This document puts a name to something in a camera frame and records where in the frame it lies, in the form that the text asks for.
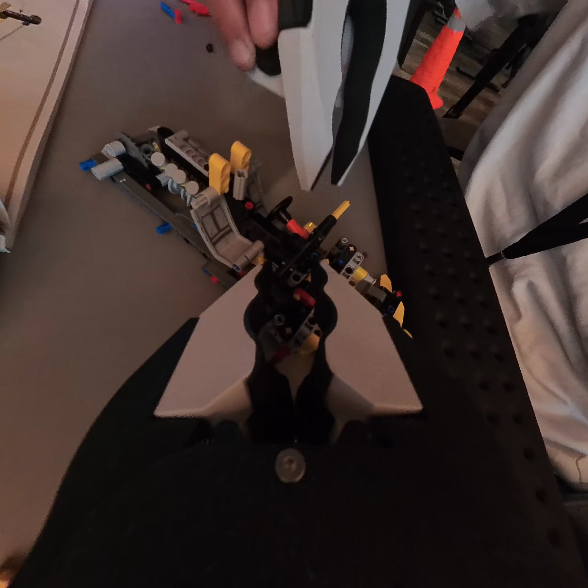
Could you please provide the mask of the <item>person's white printed shirt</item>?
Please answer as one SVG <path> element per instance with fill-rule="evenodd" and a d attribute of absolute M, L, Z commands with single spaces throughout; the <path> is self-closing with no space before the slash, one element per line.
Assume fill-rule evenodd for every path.
<path fill-rule="evenodd" d="M 587 491 L 587 1 L 567 1 L 460 165 L 548 456 Z"/>

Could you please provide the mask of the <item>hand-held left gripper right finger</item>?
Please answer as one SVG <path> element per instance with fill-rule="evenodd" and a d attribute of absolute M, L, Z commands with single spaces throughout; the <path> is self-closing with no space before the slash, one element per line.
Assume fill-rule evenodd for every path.
<path fill-rule="evenodd" d="M 322 332 L 308 373 L 296 391 L 296 434 L 328 443 L 351 421 L 416 415 L 423 405 L 380 312 L 320 262 L 312 286 Z"/>

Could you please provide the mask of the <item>lego instruction booklet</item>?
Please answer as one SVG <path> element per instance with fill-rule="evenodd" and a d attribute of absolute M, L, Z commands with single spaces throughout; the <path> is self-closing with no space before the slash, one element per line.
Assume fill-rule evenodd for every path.
<path fill-rule="evenodd" d="M 11 251 L 93 1 L 1 1 L 1 253 Z"/>

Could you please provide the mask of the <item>lego car model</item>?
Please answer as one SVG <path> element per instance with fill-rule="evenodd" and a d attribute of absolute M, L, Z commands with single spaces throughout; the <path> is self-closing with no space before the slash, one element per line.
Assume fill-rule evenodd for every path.
<path fill-rule="evenodd" d="M 156 126 L 135 138 L 117 133 L 93 157 L 79 163 L 100 181 L 110 180 L 141 201 L 162 223 L 158 233 L 175 231 L 204 256 L 203 271 L 214 282 L 232 287 L 254 266 L 279 269 L 319 224 L 299 224 L 289 211 L 288 196 L 267 210 L 250 149 L 239 141 L 227 160 L 208 153 L 187 131 Z M 364 254 L 339 239 L 329 250 L 323 243 L 307 261 L 277 279 L 266 307 L 273 312 L 263 332 L 275 341 L 270 362 L 316 351 L 322 332 L 314 318 L 312 269 L 325 261 L 381 315 L 403 327 L 402 293 L 386 275 L 364 270 Z"/>

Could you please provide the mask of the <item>person's right hand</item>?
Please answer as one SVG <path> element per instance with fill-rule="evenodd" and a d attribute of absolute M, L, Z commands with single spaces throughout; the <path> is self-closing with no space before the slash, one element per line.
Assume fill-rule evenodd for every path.
<path fill-rule="evenodd" d="M 209 11 L 233 63 L 244 72 L 256 64 L 256 49 L 278 38 L 278 1 L 209 1 Z"/>

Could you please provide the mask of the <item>black metal stand legs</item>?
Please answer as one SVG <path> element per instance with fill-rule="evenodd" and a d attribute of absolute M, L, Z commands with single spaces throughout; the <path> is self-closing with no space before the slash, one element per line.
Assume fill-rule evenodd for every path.
<path fill-rule="evenodd" d="M 485 87 L 508 65 L 517 61 L 525 49 L 533 49 L 539 43 L 557 12 L 528 15 L 518 19 L 514 31 L 503 44 L 491 52 L 486 63 L 473 78 L 473 84 L 464 95 L 443 115 L 446 119 L 459 119 L 466 108 L 476 99 Z"/>

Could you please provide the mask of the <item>orange traffic cone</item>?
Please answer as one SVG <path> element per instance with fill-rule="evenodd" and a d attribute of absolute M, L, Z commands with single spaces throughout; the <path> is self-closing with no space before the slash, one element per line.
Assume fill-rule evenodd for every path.
<path fill-rule="evenodd" d="M 458 50 L 465 29 L 465 21 L 456 7 L 410 78 L 411 83 L 420 86 L 427 93 L 434 110 L 443 107 L 443 100 L 439 97 L 438 92 Z"/>

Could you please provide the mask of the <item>pile of red blue lego pins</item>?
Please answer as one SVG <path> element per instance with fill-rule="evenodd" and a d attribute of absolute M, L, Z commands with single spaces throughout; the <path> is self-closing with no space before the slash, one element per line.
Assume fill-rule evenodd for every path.
<path fill-rule="evenodd" d="M 200 1 L 180 1 L 188 7 L 189 11 L 202 18 L 209 18 L 209 8 Z M 169 16 L 176 24 L 183 23 L 183 15 L 179 8 L 174 8 L 170 1 L 159 1 L 161 10 Z"/>

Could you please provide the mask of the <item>black lego beam yellow axle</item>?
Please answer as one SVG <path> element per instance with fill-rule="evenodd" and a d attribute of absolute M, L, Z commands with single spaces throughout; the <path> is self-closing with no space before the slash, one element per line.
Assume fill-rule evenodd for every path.
<path fill-rule="evenodd" d="M 319 225 L 317 225 L 317 227 L 315 227 L 310 233 L 310 236 L 305 239 L 304 244 L 300 246 L 298 251 L 275 271 L 276 277 L 284 277 L 290 270 L 296 269 L 298 265 L 307 261 L 311 254 L 316 253 L 319 246 L 333 229 L 338 219 L 347 211 L 349 206 L 350 201 L 344 201 L 332 214 L 328 215 Z"/>

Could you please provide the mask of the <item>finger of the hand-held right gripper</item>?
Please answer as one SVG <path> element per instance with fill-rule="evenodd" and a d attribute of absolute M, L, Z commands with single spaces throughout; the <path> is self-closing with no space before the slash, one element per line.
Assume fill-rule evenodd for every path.
<path fill-rule="evenodd" d="M 330 181 L 342 185 L 364 147 L 398 53 L 410 1 L 349 1 L 341 41 L 342 84 L 334 103 Z"/>
<path fill-rule="evenodd" d="M 334 148 L 349 1 L 279 1 L 278 55 L 300 186 L 312 190 Z"/>

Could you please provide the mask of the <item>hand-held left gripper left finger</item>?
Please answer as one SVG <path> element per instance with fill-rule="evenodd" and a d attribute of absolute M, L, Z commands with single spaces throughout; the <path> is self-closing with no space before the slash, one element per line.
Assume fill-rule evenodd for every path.
<path fill-rule="evenodd" d="M 256 443 L 296 439 L 295 403 L 288 379 L 266 358 L 255 323 L 262 302 L 257 266 L 199 317 L 158 402 L 161 418 L 195 417 L 212 425 L 235 422 Z"/>

